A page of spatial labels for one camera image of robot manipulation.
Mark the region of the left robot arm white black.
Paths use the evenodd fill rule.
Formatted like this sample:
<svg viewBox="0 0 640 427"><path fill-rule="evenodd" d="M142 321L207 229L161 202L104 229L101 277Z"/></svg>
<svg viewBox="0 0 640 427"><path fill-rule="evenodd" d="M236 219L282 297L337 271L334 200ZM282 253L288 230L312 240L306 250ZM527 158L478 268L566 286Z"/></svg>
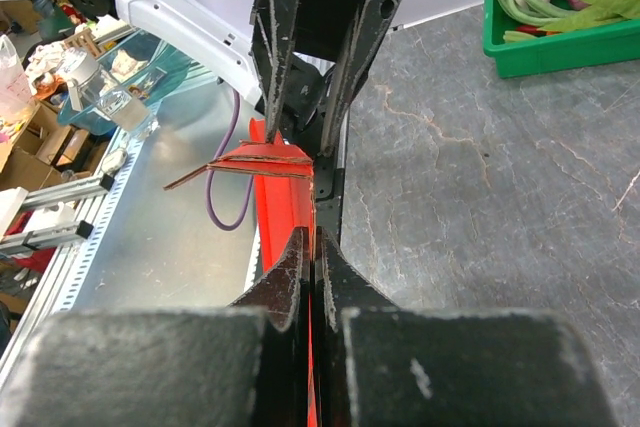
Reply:
<svg viewBox="0 0 640 427"><path fill-rule="evenodd" d="M262 103L268 141L281 125L295 56L331 62L318 147L328 156L402 0L254 0L250 35L200 0L70 1L89 18L112 15L155 35L222 77L247 102Z"/></svg>

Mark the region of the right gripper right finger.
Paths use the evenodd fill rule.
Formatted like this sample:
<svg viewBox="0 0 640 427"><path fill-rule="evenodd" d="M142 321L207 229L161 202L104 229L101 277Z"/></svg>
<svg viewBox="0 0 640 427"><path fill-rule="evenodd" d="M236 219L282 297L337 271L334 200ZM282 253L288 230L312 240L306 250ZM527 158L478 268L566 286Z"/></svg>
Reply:
<svg viewBox="0 0 640 427"><path fill-rule="evenodd" d="M395 306L345 259L335 236L319 227L314 254L314 388L320 426L350 424L341 311Z"/></svg>

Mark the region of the green plastic tray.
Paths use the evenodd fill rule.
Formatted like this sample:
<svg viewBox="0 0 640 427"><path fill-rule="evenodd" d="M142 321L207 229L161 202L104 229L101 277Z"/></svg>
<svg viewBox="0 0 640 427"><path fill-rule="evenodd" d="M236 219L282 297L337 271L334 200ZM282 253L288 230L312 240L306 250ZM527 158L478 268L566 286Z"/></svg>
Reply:
<svg viewBox="0 0 640 427"><path fill-rule="evenodd" d="M506 43L504 33L515 31L518 26L519 23L502 10L498 0L484 0L483 51L495 61L501 78L546 74L639 58L637 20Z"/></svg>

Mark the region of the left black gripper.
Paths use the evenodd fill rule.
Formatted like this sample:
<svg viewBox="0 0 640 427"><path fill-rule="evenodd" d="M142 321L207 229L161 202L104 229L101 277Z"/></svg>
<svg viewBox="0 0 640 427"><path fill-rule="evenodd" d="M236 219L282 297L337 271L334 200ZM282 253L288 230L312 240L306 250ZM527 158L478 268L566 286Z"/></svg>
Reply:
<svg viewBox="0 0 640 427"><path fill-rule="evenodd" d="M295 53L337 62L319 153L339 143L342 122L366 81L402 0L255 0L251 53L262 91L265 141L311 115L313 66Z"/></svg>

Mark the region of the orange carrot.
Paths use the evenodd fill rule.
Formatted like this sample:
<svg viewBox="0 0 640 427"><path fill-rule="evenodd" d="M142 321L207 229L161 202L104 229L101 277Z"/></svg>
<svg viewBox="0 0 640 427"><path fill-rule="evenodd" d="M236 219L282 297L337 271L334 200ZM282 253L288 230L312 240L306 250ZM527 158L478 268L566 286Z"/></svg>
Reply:
<svg viewBox="0 0 640 427"><path fill-rule="evenodd" d="M531 35L534 37L545 37L545 36L550 36L550 35L556 35L555 31L546 31L546 30L541 30L535 26L531 26L531 25L520 25L518 27L515 28L516 32L522 33L522 34L527 34L527 35Z"/></svg>

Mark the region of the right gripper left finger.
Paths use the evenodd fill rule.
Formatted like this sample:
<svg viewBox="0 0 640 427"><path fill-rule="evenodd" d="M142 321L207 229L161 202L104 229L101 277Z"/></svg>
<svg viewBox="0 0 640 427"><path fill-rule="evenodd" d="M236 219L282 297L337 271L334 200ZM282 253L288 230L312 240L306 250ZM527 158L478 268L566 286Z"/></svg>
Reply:
<svg viewBox="0 0 640 427"><path fill-rule="evenodd" d="M305 426L309 394L309 233L292 230L276 263L231 305L265 319L253 426Z"/></svg>

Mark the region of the red paper box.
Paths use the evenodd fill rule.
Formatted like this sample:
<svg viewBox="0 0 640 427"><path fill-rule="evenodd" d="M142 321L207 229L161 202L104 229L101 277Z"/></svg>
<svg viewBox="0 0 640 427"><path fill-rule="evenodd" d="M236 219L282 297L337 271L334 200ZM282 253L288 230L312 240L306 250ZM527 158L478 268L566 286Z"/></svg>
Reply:
<svg viewBox="0 0 640 427"><path fill-rule="evenodd" d="M265 141L265 122L249 124L249 139L194 171L168 184L169 189L203 174L229 172L252 175L263 267L266 273L280 258L292 230L309 233L309 256L315 239L313 162L300 148L277 136ZM265 319L252 308L232 305L224 309L193 313L181 329L186 343L186 365L194 368L194 380L202 383L204 404L190 407L197 426L253 426L255 381L259 370L261 336ZM313 374L309 299L309 414Z"/></svg>

